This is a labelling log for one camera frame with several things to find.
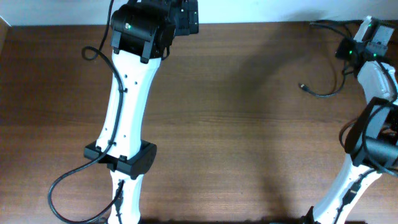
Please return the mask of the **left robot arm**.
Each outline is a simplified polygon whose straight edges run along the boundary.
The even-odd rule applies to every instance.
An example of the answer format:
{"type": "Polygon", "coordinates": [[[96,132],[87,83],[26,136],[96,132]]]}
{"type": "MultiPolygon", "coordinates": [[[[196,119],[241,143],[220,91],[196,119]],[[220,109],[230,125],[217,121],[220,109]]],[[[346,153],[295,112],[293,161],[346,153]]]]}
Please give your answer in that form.
{"type": "Polygon", "coordinates": [[[142,140],[142,120],[151,83],[176,36],[199,31],[198,1],[128,1],[110,18],[113,81],[97,140],[84,157],[106,164],[113,183],[108,223],[139,223],[143,176],[157,146],[142,140]]]}

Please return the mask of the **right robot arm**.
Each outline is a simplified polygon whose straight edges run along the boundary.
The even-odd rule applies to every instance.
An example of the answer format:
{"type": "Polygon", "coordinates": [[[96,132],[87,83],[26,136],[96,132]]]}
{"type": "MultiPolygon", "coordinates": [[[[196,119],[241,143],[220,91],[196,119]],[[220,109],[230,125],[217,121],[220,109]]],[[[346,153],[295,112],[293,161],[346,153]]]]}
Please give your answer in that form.
{"type": "Polygon", "coordinates": [[[397,176],[397,80],[385,54],[396,25],[368,16],[356,35],[346,34],[336,58],[352,73],[367,105],[339,133],[345,161],[328,193],[301,223],[344,223],[366,189],[383,174],[397,176]]]}

